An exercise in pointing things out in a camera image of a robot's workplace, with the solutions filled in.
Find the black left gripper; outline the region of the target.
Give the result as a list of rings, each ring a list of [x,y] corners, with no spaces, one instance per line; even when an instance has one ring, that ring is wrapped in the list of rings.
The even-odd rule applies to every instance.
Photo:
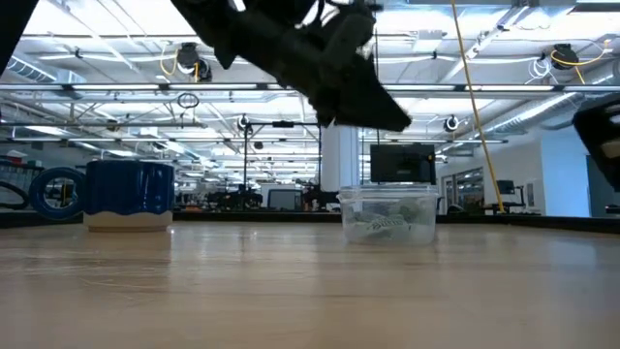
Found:
[[[376,11],[366,0],[258,0],[232,13],[232,54],[309,97],[322,127],[336,117],[337,125],[401,132],[411,118],[359,52]]]

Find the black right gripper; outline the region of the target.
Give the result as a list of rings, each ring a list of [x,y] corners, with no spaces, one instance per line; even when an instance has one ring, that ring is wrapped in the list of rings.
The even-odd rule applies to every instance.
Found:
[[[584,102],[573,126],[606,181],[620,190],[620,94]]]

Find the clear plastic container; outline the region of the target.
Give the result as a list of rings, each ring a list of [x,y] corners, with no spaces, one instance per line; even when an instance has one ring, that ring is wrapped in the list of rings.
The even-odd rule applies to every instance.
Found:
[[[428,218],[424,224],[411,224],[407,229],[393,229],[369,234],[366,229],[348,229],[346,219],[351,211],[372,211],[377,215],[400,215],[397,204],[404,198],[425,199]],[[339,194],[344,236],[349,243],[425,245],[436,237],[438,191],[428,184],[377,184],[343,187]]]

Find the white building pillar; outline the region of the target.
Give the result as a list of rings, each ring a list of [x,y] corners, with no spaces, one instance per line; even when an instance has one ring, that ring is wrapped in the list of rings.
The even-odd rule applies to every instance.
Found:
[[[341,187],[359,185],[358,129],[331,125],[322,132],[321,186],[335,192]]]

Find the black box monitor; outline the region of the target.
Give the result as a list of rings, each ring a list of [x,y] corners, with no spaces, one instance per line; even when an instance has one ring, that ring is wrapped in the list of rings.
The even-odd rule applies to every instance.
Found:
[[[432,144],[372,144],[372,182],[436,184],[435,149]]]

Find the grey background monitor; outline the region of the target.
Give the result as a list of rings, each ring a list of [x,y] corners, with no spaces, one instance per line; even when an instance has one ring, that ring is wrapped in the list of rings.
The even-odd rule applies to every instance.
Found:
[[[302,191],[272,189],[268,192],[267,207],[275,210],[302,211]]]

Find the blue ceramic mug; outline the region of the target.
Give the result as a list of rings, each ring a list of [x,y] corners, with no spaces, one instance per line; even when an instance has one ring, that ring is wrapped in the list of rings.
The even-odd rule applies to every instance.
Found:
[[[67,179],[71,187],[61,191],[70,203],[53,206],[46,187],[55,179]],[[71,168],[41,172],[30,184],[31,206],[43,217],[66,220],[82,215],[90,232],[157,232],[172,223],[174,167],[153,162],[97,160],[82,173]]]

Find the black metal frame rig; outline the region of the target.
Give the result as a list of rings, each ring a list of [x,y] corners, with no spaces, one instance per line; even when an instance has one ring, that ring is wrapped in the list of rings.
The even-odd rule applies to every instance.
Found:
[[[258,179],[296,183],[315,178],[321,183],[323,131],[318,123],[247,121],[242,131],[245,190]]]

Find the black table edge rail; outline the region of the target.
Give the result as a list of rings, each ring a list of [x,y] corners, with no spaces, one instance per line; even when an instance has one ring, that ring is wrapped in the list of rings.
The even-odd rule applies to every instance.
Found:
[[[339,213],[326,212],[198,212],[176,211],[174,221],[269,222],[269,223],[340,223]],[[77,224],[81,214],[67,220],[52,220],[31,211],[0,212],[0,229],[45,225]],[[620,235],[620,218],[555,217],[539,215],[437,215],[437,224],[498,224],[541,229],[568,230]]]

